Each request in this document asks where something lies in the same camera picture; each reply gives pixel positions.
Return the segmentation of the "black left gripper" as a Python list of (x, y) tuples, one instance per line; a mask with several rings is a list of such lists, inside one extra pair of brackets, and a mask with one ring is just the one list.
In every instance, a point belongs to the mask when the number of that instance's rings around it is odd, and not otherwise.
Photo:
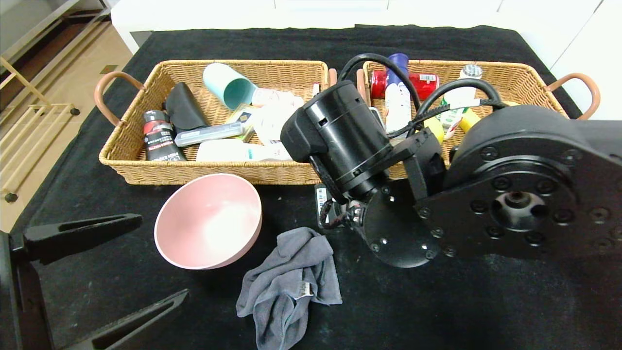
[[(32, 261), (51, 264), (132, 232), (142, 215), (123, 213), (27, 228), (0, 240), (0, 312), (3, 350), (53, 350), (55, 344), (44, 295)], [(159, 336), (180, 313), (190, 295), (180, 290), (107, 324), (66, 350), (137, 350)]]

